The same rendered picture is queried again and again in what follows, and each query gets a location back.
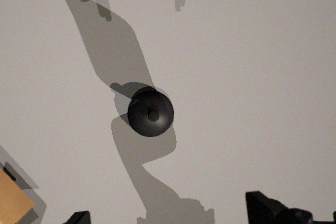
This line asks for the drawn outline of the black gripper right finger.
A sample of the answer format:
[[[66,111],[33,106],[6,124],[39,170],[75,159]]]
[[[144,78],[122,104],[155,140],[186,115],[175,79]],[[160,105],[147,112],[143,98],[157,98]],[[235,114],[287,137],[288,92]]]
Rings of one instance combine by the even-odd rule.
[[[336,224],[336,211],[333,212],[334,222],[313,221],[311,212],[299,208],[289,209],[260,191],[246,192],[245,199],[249,224]]]

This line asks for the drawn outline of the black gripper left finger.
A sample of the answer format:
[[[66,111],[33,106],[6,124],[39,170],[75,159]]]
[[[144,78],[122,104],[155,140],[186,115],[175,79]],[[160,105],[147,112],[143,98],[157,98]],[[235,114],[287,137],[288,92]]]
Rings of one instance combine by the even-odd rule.
[[[91,224],[91,216],[89,211],[75,212],[65,224]]]

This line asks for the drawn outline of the brown cardboard box with flaps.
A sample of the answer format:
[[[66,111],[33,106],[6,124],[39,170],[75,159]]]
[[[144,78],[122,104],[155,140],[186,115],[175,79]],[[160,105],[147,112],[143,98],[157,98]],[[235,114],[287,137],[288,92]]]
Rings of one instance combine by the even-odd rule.
[[[17,224],[34,205],[0,168],[0,224]]]

